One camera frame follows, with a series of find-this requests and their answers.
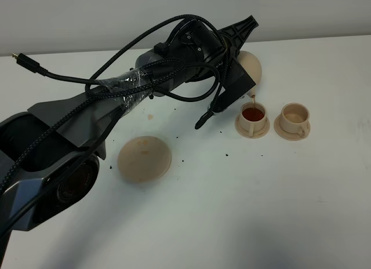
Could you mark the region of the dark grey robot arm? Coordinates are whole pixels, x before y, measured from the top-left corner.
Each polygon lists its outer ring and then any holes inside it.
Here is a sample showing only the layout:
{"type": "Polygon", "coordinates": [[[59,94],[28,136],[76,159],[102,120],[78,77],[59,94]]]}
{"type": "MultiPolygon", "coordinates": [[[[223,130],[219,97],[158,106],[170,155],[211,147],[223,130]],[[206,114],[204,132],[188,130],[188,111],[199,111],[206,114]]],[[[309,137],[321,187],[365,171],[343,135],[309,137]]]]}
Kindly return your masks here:
{"type": "Polygon", "coordinates": [[[213,97],[195,128],[252,90],[256,83],[238,60],[258,26],[248,17],[220,30],[184,14],[166,41],[140,55],[124,74],[88,79],[54,74],[25,54],[16,63],[54,80],[83,84],[83,93],[47,101],[1,122],[1,253],[14,230],[29,231],[80,201],[93,187],[105,140],[141,101],[167,96],[198,102],[213,97]]]}

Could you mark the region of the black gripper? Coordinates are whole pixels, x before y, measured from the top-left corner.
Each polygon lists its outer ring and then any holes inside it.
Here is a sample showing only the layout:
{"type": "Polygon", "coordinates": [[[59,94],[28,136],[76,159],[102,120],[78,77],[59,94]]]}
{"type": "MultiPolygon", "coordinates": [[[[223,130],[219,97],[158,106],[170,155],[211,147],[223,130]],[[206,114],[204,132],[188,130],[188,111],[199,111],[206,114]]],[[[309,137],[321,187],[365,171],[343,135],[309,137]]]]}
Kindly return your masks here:
{"type": "MultiPolygon", "coordinates": [[[[227,48],[235,48],[240,51],[243,44],[249,38],[252,31],[259,26],[253,16],[239,21],[230,26],[219,30],[220,35],[224,38],[227,48]]],[[[218,66],[220,79],[224,76],[223,59],[226,53],[224,41],[220,42],[216,34],[209,30],[203,22],[195,19],[186,19],[181,21],[170,33],[167,40],[155,45],[155,54],[164,59],[177,58],[183,59],[188,63],[206,63],[218,66]]],[[[177,64],[162,64],[155,66],[155,79],[173,72],[177,64]]],[[[197,79],[206,79],[213,73],[202,67],[185,68],[177,74],[174,81],[196,81],[197,79]]]]}

